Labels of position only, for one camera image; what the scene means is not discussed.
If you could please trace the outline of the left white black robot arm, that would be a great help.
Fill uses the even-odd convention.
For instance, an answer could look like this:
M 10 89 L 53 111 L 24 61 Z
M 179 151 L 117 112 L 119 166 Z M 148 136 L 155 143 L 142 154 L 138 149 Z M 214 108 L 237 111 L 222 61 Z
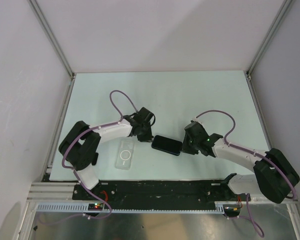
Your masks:
M 137 137 L 140 142 L 152 141 L 152 117 L 141 118 L 125 115 L 122 121 L 90 127 L 84 121 L 74 124 L 58 147 L 63 156 L 61 165 L 70 168 L 84 186 L 83 193 L 89 199 L 101 194 L 99 177 L 93 170 L 93 161 L 98 159 L 99 144 L 123 137 Z

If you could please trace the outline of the black smartphone blue edge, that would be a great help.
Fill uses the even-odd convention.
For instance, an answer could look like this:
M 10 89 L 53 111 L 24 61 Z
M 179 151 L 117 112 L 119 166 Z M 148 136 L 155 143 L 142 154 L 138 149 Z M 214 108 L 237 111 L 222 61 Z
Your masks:
M 168 138 L 161 135 L 156 135 L 153 138 L 151 147 L 155 150 L 168 153 L 174 156 L 179 156 L 182 151 L 183 143 L 181 141 Z

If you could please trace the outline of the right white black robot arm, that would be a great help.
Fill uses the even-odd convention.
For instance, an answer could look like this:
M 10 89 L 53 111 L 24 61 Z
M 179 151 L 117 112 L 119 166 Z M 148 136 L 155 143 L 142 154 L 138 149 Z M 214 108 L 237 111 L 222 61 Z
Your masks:
M 295 186 L 300 177 L 286 156 L 277 148 L 265 152 L 225 143 L 222 135 L 205 130 L 185 130 L 182 152 L 203 154 L 231 161 L 254 173 L 261 194 L 274 203 L 285 198 L 297 199 Z

